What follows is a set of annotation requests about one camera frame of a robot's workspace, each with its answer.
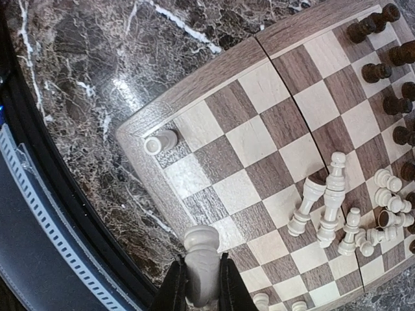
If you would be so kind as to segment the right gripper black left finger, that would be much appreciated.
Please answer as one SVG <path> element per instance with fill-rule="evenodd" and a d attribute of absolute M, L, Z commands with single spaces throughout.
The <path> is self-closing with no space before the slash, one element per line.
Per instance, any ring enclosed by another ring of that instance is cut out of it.
<path fill-rule="evenodd" d="M 165 279 L 158 290 L 150 311 L 185 311 L 187 284 L 187 266 L 184 260 L 176 260 L 171 264 Z"/>

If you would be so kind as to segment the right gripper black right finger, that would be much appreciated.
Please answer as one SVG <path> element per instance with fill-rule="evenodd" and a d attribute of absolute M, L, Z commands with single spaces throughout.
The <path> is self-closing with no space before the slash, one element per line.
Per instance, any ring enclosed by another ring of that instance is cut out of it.
<path fill-rule="evenodd" d="M 219 311 L 258 311 L 228 253 L 223 253 L 220 259 Z"/>

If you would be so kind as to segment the white rook corner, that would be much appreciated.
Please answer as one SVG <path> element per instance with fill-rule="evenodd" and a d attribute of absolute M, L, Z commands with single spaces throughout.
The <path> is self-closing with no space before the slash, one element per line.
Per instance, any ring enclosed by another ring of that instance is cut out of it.
<path fill-rule="evenodd" d="M 170 150 L 178 142 L 177 134 L 172 130 L 163 130 L 157 135 L 149 136 L 143 143 L 144 151 L 150 156 L 156 156 L 162 151 Z"/>

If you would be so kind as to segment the white knight piece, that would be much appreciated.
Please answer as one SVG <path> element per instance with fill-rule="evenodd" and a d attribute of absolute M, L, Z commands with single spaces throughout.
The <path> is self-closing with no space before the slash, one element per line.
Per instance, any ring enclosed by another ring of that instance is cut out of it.
<path fill-rule="evenodd" d="M 307 311 L 307 303 L 305 301 L 296 301 L 292 304 L 292 311 Z"/>

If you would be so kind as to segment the wooden chess board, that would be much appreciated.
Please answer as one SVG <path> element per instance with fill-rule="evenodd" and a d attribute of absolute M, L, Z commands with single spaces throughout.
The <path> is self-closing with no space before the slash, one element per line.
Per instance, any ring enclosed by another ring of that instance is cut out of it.
<path fill-rule="evenodd" d="M 383 101 L 401 98 L 414 66 L 394 67 L 369 84 L 368 64 L 414 39 L 395 1 L 330 1 L 241 42 L 140 109 L 116 133 L 160 211 L 180 237 L 192 225 L 220 234 L 219 251 L 236 262 L 251 295 L 266 293 L 271 310 L 305 301 L 329 310 L 414 264 L 414 235 L 397 223 L 414 201 L 414 182 L 394 181 L 414 148 L 398 145 L 413 113 L 387 115 Z M 178 142 L 148 155 L 145 139 L 172 130 Z M 345 199 L 335 239 L 320 248 L 324 194 L 305 232 L 288 223 L 306 178 L 326 183 L 331 155 L 346 155 Z M 392 216 L 388 202 L 398 201 Z M 338 245 L 352 207 L 360 209 L 355 251 Z"/>

